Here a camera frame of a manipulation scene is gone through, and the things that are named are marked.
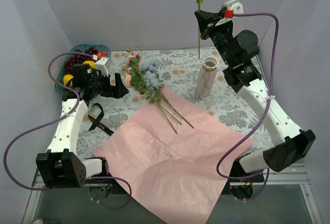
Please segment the black ribbon gold lettering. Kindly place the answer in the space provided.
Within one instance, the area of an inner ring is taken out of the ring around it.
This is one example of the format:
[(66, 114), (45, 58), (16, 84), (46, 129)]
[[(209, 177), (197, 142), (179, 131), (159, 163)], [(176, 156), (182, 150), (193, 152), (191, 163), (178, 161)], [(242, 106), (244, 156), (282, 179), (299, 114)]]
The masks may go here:
[[(91, 116), (89, 114), (89, 111), (91, 111), (91, 109), (93, 108), (99, 108), (100, 113), (98, 114), (98, 116), (95, 118), (93, 116)], [(95, 103), (91, 106), (91, 108), (87, 111), (87, 117), (88, 119), (91, 121), (91, 126), (88, 129), (89, 131), (94, 130), (95, 128), (100, 128), (102, 131), (104, 131), (107, 135), (112, 136), (113, 135), (113, 131), (110, 130), (108, 127), (106, 127), (104, 124), (101, 123), (102, 118), (104, 117), (104, 109), (103, 107), (99, 104), (99, 103)]]

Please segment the artificial flower bunch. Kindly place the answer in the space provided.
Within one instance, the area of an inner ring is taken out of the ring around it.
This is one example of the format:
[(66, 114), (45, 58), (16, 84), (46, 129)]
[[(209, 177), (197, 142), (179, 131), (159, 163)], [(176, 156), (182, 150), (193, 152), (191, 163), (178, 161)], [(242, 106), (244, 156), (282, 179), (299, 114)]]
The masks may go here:
[(144, 94), (148, 103), (155, 104), (175, 133), (177, 130), (172, 124), (173, 120), (179, 125), (185, 122), (193, 128), (193, 125), (173, 107), (165, 96), (162, 90), (164, 81), (160, 79), (156, 61), (142, 60), (141, 54), (130, 48), (126, 49), (126, 52), (126, 65), (122, 66), (122, 71), (125, 72), (125, 84), (128, 87), (134, 87), (140, 94)]

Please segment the purple paper bouquet wrap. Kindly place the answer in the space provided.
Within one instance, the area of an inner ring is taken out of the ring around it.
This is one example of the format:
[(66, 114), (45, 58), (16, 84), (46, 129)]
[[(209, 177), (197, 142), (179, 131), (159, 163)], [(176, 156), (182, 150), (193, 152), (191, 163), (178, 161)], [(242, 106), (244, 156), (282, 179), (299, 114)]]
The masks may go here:
[(182, 115), (168, 123), (155, 104), (145, 103), (94, 155), (133, 198), (167, 223), (205, 223), (233, 161), (253, 143), (169, 88), (163, 92)]

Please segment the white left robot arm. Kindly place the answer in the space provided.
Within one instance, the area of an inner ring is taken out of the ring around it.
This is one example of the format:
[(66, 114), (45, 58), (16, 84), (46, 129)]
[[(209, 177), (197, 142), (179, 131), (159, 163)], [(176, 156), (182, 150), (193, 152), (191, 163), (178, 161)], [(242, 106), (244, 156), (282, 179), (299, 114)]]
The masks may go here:
[(94, 178), (103, 183), (110, 171), (104, 157), (80, 160), (76, 155), (78, 134), (90, 101), (97, 95), (120, 99), (128, 93), (119, 73), (111, 85), (105, 59), (96, 63), (76, 64), (68, 79), (63, 79), (62, 120), (45, 153), (37, 155), (36, 164), (47, 188), (83, 187)]

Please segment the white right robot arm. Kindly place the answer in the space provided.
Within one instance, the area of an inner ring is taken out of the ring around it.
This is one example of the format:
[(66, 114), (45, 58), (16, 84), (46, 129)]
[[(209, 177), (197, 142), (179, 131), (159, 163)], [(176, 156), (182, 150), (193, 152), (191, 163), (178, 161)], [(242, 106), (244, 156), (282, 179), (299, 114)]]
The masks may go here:
[[(237, 14), (223, 9), (217, 13), (196, 11), (194, 13), (202, 40), (211, 39), (227, 68), (223, 70), (229, 86), (252, 108), (258, 116), (256, 126), (218, 161), (217, 173), (227, 179), (245, 181), (265, 169), (280, 172), (303, 159), (316, 139), (311, 130), (303, 130), (281, 108), (273, 91), (274, 75), (265, 83), (254, 66), (252, 58), (259, 54), (258, 37), (251, 30), (243, 30), (233, 36), (233, 18)], [(273, 147), (264, 151), (248, 153), (235, 159), (229, 173), (220, 171), (220, 164), (258, 128), (267, 130)]]

